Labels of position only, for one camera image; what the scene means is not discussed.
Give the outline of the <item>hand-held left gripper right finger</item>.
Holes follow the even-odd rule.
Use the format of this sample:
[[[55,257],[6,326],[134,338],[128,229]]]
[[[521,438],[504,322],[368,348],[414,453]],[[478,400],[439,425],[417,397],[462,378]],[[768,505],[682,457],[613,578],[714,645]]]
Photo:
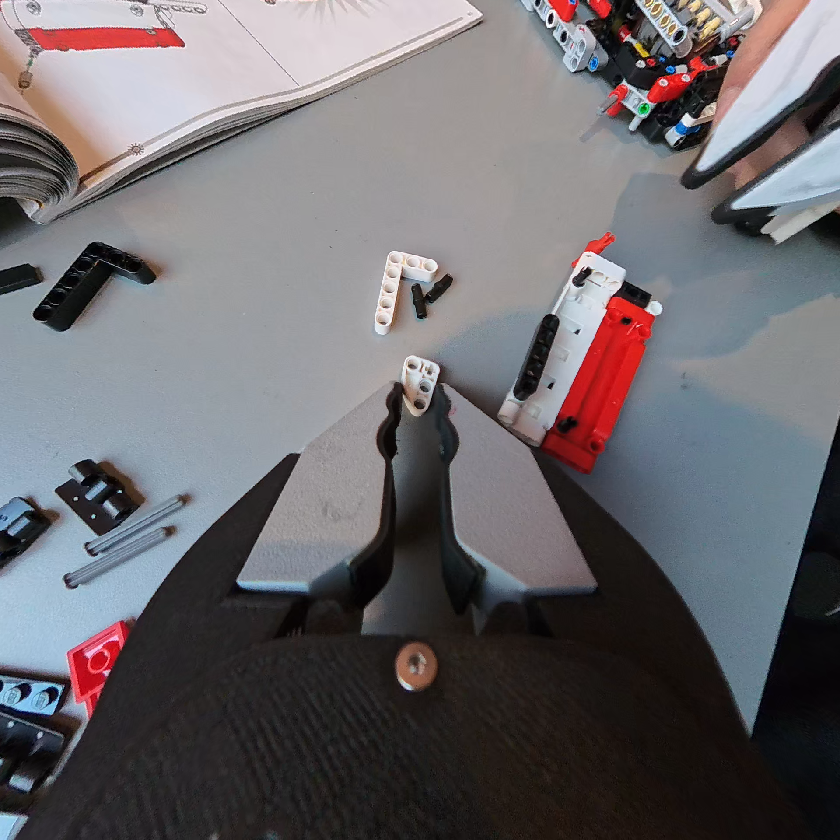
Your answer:
[[[454,388],[436,390],[441,560],[457,614],[589,595],[595,577],[531,449]]]

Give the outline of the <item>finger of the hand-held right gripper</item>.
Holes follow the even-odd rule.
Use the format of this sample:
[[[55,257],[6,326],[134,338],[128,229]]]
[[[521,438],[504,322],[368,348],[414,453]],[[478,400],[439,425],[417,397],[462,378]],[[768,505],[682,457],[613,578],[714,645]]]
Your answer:
[[[832,213],[838,201],[839,121],[826,119],[801,148],[718,204],[711,219],[780,244]]]
[[[838,2],[808,3],[711,129],[685,188],[730,172],[737,191],[838,119],[838,16]]]

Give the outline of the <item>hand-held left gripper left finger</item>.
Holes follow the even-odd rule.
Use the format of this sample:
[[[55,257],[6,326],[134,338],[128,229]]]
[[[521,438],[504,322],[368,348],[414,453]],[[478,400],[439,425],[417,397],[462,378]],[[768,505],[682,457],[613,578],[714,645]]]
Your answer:
[[[303,449],[238,574],[247,592],[364,608],[392,573],[403,389],[386,383]]]

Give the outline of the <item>toy brick race car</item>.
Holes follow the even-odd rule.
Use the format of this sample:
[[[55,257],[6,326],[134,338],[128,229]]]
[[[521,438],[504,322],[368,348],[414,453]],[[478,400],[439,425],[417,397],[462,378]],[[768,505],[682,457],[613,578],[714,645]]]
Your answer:
[[[719,92],[760,1],[520,1],[572,75],[608,87],[599,115],[673,151],[709,134]]]

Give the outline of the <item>red and white brick panel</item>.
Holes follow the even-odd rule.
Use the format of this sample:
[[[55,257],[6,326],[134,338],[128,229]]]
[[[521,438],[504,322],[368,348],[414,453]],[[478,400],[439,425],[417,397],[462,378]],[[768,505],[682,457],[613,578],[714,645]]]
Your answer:
[[[511,388],[497,414],[521,441],[586,475],[606,448],[663,310],[626,274],[583,250],[548,312],[560,326],[537,391],[519,403]]]

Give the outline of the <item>black straight five-hole beam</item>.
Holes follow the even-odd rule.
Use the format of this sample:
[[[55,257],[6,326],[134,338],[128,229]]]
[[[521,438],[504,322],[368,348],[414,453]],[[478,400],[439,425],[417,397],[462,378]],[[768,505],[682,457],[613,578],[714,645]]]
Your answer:
[[[559,326],[560,320],[553,313],[546,314],[540,321],[512,387],[515,401],[523,403],[537,391]]]

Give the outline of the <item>white perforated brick plate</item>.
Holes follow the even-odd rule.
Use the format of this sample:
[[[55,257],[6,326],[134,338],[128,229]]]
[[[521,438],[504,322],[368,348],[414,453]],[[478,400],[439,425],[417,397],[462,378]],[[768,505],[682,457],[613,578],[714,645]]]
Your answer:
[[[402,368],[402,393],[407,410],[414,417],[425,414],[433,397],[440,367],[437,363],[411,354]]]

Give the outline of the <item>white angled brick beam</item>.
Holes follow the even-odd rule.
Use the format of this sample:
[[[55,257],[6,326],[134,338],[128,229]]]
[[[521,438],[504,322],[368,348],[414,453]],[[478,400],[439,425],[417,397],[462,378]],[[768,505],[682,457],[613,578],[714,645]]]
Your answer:
[[[424,289],[433,283],[437,273],[438,263],[434,259],[401,250],[390,251],[386,258],[374,315],[375,332],[379,335],[390,332],[404,281],[418,283]]]

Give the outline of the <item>pile of brick pieces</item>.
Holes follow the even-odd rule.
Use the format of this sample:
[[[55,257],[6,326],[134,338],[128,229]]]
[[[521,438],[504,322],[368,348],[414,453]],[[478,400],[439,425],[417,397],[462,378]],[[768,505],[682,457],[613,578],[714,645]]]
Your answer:
[[[149,286],[156,279],[140,257],[94,241],[38,304],[34,319],[54,331],[67,331],[112,277],[141,286]],[[69,467],[68,474],[69,479],[56,494],[96,535],[85,544],[91,562],[65,576],[70,590],[166,540],[170,531],[159,527],[161,520],[186,503],[184,496],[175,496],[136,518],[140,503],[103,463],[83,459]],[[31,549],[49,525],[46,513],[23,497],[13,497],[2,505],[2,567]],[[73,698],[85,706],[88,715],[95,709],[128,631],[125,622],[115,623],[67,655]],[[67,737],[46,721],[60,710],[66,693],[67,685],[62,681],[2,675],[3,809],[23,811],[61,759]]]

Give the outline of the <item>grey desk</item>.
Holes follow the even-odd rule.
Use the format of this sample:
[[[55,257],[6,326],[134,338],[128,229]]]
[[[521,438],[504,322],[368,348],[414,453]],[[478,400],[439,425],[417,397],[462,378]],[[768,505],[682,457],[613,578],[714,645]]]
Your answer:
[[[128,640],[17,838],[808,838],[756,752],[838,420],[838,247],[711,221],[732,186],[620,140],[519,2],[43,227],[2,266],[58,279],[92,240],[150,264],[68,332],[2,300],[2,501],[105,461],[191,500],[146,560],[75,593],[60,514],[2,571],[2,668]],[[662,306],[586,475],[497,414],[592,239]],[[386,258],[452,286],[417,321]],[[414,354],[440,367],[392,461],[392,573],[364,608],[237,585],[299,455]],[[457,614],[436,390],[528,446],[597,586]]]

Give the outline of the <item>person's right hand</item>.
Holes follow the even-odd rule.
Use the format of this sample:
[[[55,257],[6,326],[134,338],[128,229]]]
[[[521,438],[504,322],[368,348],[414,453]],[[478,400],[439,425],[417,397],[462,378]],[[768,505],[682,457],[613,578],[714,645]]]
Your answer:
[[[712,120],[713,129],[719,125],[741,90],[762,66],[767,54],[808,4],[808,1],[762,1],[763,13],[738,48],[721,84],[716,115]]]

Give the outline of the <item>open instruction booklet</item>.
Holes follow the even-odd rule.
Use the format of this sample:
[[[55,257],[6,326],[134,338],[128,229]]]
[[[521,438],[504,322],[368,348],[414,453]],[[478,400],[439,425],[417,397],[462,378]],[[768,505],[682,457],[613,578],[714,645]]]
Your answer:
[[[1,194],[39,224],[482,19],[463,1],[1,7]]]

